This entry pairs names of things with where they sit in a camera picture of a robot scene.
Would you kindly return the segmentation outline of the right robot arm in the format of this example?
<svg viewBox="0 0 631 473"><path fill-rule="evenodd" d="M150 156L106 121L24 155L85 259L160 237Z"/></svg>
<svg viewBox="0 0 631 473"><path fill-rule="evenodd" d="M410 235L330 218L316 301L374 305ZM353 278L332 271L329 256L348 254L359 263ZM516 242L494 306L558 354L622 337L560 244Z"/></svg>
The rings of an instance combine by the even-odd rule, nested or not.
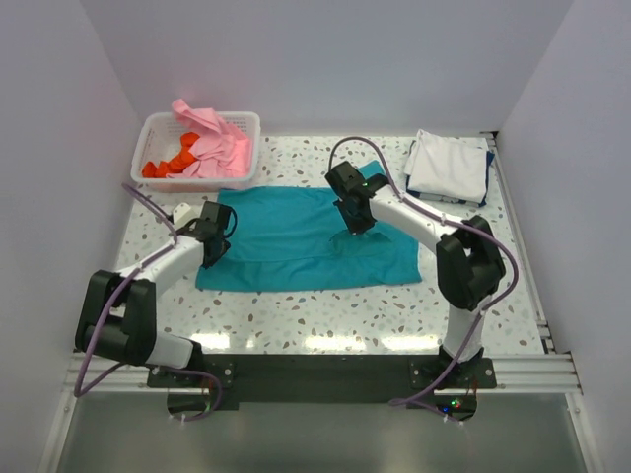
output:
<svg viewBox="0 0 631 473"><path fill-rule="evenodd" d="M478 216L458 221L428 205L396 195L383 174L364 177L350 163L330 169L325 179L336 195L335 207L348 231L363 234L388 224L413 237L436 258L437 284L449 304L448 329L441 345L442 381L463 386L482 356L483 307L491 302L506 267L488 222Z"/></svg>

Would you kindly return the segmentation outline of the teal t shirt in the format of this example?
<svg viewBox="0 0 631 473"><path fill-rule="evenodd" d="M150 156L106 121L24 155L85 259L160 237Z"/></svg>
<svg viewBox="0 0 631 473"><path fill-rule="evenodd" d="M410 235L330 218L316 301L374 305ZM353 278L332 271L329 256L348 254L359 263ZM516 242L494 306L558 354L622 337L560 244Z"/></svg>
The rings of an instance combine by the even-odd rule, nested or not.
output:
<svg viewBox="0 0 631 473"><path fill-rule="evenodd" d="M329 188L258 186L223 190L237 227L228 252L199 269L202 291L299 292L416 284L419 244L385 223L349 233Z"/></svg>

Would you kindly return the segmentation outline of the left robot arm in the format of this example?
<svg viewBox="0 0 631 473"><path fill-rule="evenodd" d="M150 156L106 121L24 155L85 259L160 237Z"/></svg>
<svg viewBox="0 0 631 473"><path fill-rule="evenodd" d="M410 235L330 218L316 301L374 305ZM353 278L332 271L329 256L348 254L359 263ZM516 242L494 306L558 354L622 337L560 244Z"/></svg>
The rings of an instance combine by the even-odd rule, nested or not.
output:
<svg viewBox="0 0 631 473"><path fill-rule="evenodd" d="M182 386L204 375L197 342L157 328L158 298L184 275L208 269L229 250L236 211L207 201L200 212L175 208L175 237L133 265L100 270L90 278L75 333L75 348L87 355L132 366L169 367Z"/></svg>

